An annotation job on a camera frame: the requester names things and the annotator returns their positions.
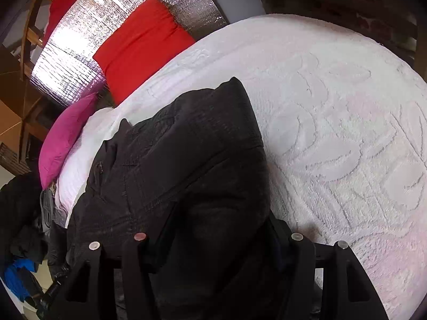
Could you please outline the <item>red pillow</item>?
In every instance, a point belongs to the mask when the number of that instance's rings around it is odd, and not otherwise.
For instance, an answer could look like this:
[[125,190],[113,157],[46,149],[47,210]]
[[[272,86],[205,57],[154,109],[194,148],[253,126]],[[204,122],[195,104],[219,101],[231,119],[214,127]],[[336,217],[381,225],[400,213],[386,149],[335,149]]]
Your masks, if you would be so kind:
[[102,43],[93,59],[119,105],[194,43],[162,0],[145,0]]

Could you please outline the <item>grey garment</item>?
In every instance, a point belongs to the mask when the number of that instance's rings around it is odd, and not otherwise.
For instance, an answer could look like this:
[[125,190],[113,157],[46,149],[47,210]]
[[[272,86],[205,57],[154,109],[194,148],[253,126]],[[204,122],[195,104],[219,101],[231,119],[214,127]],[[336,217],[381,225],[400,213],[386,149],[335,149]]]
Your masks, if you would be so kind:
[[40,195],[41,223],[44,232],[52,226],[52,222],[60,227],[66,227],[67,211],[57,201],[51,189],[42,190]]

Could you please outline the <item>pink pillow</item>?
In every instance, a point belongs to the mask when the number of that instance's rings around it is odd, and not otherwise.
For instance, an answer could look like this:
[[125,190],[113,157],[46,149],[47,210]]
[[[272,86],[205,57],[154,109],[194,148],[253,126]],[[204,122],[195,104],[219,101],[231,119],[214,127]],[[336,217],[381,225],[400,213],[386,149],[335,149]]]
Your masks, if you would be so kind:
[[95,112],[97,94],[92,93],[66,108],[50,128],[38,159],[41,187],[47,189],[62,170],[69,151],[88,118]]

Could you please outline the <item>white bed blanket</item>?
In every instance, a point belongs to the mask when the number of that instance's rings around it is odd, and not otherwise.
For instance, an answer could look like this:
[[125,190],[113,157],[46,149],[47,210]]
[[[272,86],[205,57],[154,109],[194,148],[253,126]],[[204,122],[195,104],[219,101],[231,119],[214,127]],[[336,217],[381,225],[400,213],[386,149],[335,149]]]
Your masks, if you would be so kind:
[[172,59],[116,108],[94,113],[57,186],[77,202],[104,140],[189,90],[244,85],[263,136],[272,209],[322,243],[350,244],[390,319],[426,296],[426,83],[388,49],[317,19],[226,26]]

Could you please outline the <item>wooden stair railing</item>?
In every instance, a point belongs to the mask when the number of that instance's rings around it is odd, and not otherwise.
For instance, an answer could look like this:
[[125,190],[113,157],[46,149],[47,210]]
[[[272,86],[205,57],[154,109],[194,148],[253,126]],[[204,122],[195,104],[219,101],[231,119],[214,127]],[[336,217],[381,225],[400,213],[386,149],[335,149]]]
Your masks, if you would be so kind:
[[19,56],[20,77],[22,81],[30,78],[34,68],[34,63],[30,59],[32,47],[43,48],[44,46],[44,32],[35,26],[38,12],[44,2],[51,4],[53,1],[54,0],[31,0],[21,39]]

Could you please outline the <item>black coat pile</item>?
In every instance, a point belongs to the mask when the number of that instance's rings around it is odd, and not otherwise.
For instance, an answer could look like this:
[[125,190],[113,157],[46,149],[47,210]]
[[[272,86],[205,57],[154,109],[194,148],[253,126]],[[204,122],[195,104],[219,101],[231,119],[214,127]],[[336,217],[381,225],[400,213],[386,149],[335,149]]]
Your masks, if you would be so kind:
[[1,269],[17,259],[40,264],[47,252],[41,224],[41,185],[34,173],[15,176],[1,188]]

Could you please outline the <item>black quilted jacket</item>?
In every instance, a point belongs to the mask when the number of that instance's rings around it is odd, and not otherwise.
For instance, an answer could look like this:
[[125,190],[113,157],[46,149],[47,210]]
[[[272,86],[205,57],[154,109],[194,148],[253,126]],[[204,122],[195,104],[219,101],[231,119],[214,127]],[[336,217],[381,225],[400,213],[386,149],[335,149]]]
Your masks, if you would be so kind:
[[151,277],[162,319],[267,319],[276,264],[263,225],[266,154],[242,83],[182,94],[105,141],[68,225],[75,263],[91,241],[117,258],[138,232],[151,239],[170,214]]

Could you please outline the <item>silver foil headboard panel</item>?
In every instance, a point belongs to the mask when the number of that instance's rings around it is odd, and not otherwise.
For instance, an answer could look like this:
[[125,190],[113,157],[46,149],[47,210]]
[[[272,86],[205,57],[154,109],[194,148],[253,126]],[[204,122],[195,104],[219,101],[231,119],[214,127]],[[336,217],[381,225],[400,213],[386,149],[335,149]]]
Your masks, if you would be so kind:
[[[76,0],[41,51],[30,83],[62,107],[102,85],[105,77],[93,55],[144,1]],[[227,25],[213,0],[162,2],[196,40]]]

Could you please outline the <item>blue jacket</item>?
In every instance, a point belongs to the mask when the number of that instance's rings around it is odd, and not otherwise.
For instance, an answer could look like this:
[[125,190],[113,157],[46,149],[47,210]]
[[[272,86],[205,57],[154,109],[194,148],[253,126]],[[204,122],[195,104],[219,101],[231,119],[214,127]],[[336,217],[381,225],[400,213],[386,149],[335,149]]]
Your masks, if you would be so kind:
[[37,271],[37,263],[30,259],[17,259],[4,270],[4,284],[21,302],[24,302],[26,298],[33,298],[42,291],[34,276]]

